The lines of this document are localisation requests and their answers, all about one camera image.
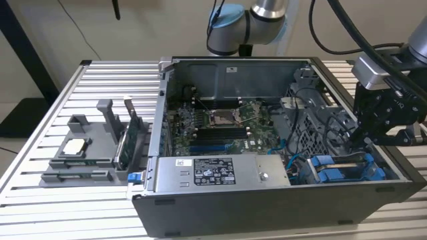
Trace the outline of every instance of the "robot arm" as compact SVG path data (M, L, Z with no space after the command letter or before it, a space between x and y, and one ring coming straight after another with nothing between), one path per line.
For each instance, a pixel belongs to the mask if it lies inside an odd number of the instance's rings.
M210 19L207 49L218 56L231 56L241 45L269 44L285 32L285 0L258 0L250 10L225 4Z
M377 51L422 90L427 90L427 16L400 49ZM360 147L369 137L377 145L427 145L425 125L427 105L377 62L364 54L353 73L360 82L356 89L354 114L358 129L353 132L350 147ZM408 126L396 136L388 132L397 126Z

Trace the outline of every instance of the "screw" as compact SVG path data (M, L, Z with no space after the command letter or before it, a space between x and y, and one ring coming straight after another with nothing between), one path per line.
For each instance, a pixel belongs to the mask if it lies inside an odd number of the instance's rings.
M259 173L259 178L261 178L262 181L266 181L267 178L269 178L269 174L265 173L265 172L261 172L261 173Z

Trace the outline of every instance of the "metal panel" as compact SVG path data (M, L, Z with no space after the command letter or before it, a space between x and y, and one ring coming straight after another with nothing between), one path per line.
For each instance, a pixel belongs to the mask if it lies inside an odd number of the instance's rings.
M354 94L358 80L346 61L326 61L338 80ZM34 239L122 239L150 240L131 201L126 200L126 187L39 188L41 172L69 132L67 122L74 113L89 113L91 122L103 122L95 113L99 99L114 98L122 121L129 121L123 96L134 96L135 107L153 122L157 91L127 91L129 86L153 86L159 83L157 62L95 61L81 67L47 117L31 136L22 152L0 180L0 240ZM103 91L89 90L95 87ZM427 147L400 147L421 174L427 178ZM406 202L384 206L360 225L344 225L283 231L250 232L222 236L203 236L203 240L297 239L297 240L396 240L427 238L427 189Z

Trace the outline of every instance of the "motherboard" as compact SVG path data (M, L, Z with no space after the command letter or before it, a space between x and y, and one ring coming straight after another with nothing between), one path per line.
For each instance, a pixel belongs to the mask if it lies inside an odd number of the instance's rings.
M269 107L259 99L193 98L169 111L169 120L174 156L271 154L273 149L285 148Z

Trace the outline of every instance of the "black stand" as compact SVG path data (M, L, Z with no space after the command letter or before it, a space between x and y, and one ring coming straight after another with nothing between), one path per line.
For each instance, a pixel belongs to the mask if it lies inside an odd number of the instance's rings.
M253 48L251 44L241 44L239 45L239 56L241 57L251 57L253 56Z
M50 110L45 98L25 98L0 124L5 138L29 138Z
M0 124L0 137L29 138L59 96L59 90L7 0L0 0L0 30L45 97L21 101Z

